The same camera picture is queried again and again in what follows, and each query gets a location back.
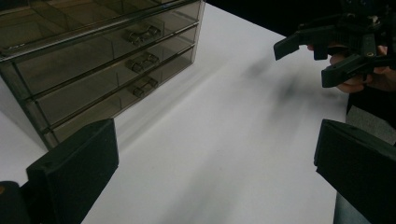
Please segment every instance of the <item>drawer cabinet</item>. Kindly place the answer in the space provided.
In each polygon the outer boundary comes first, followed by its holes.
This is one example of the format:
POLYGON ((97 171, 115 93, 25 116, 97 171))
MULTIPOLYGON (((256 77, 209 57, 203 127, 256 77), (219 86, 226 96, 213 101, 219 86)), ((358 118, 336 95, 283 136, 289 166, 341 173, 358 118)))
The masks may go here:
POLYGON ((0 72, 48 149, 191 63, 204 1, 49 0, 0 11, 0 72))

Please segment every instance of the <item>white table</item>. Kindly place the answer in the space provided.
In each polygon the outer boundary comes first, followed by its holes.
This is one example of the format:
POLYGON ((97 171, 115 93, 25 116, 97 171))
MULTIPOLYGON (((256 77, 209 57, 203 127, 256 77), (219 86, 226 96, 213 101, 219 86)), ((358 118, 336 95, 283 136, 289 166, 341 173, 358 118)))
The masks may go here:
MULTIPOLYGON (((83 223, 332 223, 313 160, 347 96, 307 49, 276 62, 282 38, 206 4, 195 63, 116 117, 120 167, 83 223)), ((0 116, 0 179, 23 184, 44 151, 0 116)))

